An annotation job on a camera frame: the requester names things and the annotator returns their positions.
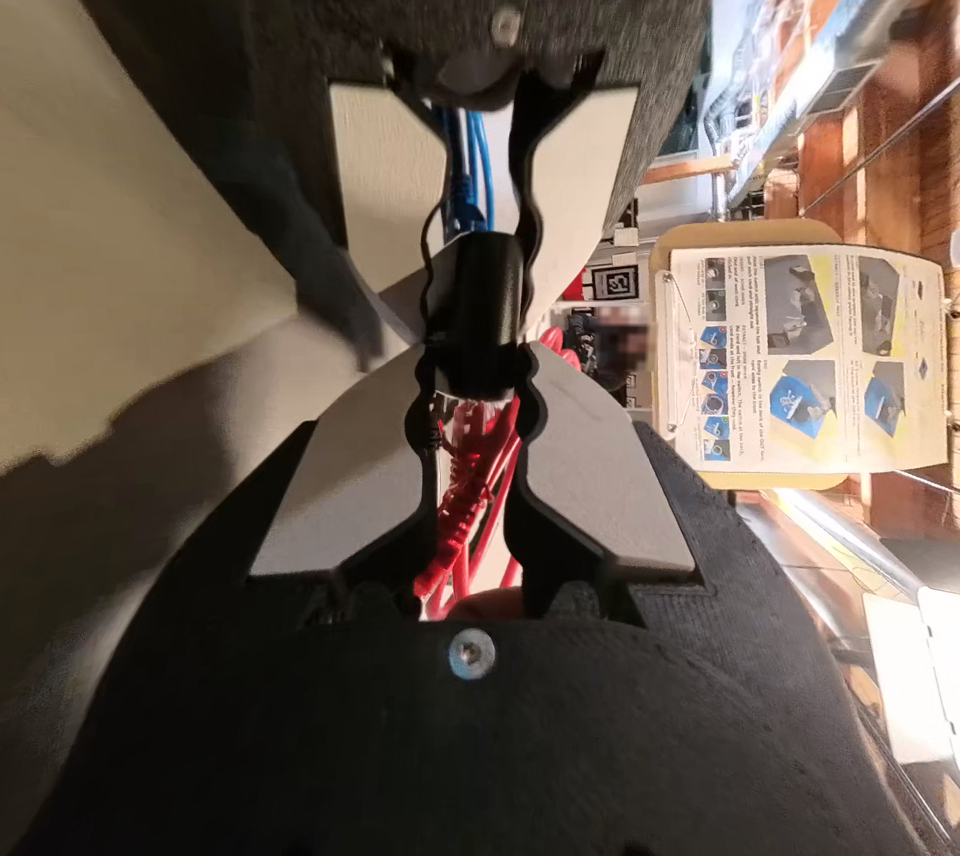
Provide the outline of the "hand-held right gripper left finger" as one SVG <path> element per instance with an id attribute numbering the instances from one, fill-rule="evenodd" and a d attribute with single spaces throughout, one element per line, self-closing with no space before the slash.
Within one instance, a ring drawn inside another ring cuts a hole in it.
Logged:
<path id="1" fill-rule="evenodd" d="M 411 588 L 436 551 L 429 402 L 412 346 L 318 417 L 249 575 Z"/>

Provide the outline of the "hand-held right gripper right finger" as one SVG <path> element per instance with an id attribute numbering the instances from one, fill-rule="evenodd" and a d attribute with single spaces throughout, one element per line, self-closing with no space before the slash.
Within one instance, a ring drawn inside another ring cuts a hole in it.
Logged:
<path id="1" fill-rule="evenodd" d="M 601 610 L 627 586 L 695 586 L 697 562 L 630 417 L 554 350 L 521 351 L 504 534 L 524 613 L 545 616 L 569 584 L 594 591 Z"/>

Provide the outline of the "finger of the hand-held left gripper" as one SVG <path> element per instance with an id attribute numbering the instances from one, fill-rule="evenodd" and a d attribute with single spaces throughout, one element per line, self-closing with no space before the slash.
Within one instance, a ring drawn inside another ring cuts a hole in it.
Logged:
<path id="1" fill-rule="evenodd" d="M 422 343 L 424 293 L 435 311 L 455 262 L 441 213 L 448 144 L 424 105 L 390 89 L 333 82 L 329 96 L 347 262 L 382 320 Z"/>
<path id="2" fill-rule="evenodd" d="M 582 270 L 599 242 L 639 96 L 637 85 L 550 85 L 520 77 L 509 163 L 522 258 L 519 332 L 525 335 Z"/>

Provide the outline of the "black ethernet coupler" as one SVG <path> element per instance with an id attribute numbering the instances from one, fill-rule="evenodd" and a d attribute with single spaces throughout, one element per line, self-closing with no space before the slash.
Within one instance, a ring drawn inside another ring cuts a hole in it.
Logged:
<path id="1" fill-rule="evenodd" d="M 498 231 L 462 234 L 430 258 L 424 341 L 439 388 L 484 402 L 512 392 L 523 274 L 520 240 Z"/>

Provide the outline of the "black white marker tag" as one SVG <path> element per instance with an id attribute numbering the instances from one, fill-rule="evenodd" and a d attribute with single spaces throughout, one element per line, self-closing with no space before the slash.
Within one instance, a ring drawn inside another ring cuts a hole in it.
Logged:
<path id="1" fill-rule="evenodd" d="M 592 299 L 601 302 L 636 301 L 641 298 L 640 266 L 595 266 L 589 268 Z"/>

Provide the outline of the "wooden instruction sheet board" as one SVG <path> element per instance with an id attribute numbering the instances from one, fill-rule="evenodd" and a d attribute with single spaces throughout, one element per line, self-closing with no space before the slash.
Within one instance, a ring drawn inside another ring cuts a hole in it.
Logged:
<path id="1" fill-rule="evenodd" d="M 649 269 L 654 428 L 715 488 L 951 461 L 937 262 L 794 219 L 676 227 Z"/>

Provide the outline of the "ceiling air vent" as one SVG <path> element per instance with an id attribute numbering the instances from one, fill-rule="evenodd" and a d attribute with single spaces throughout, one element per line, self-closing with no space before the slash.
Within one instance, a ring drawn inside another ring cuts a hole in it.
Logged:
<path id="1" fill-rule="evenodd" d="M 881 58 L 835 69 L 803 111 L 805 117 L 832 114 L 848 105 L 882 64 Z"/>

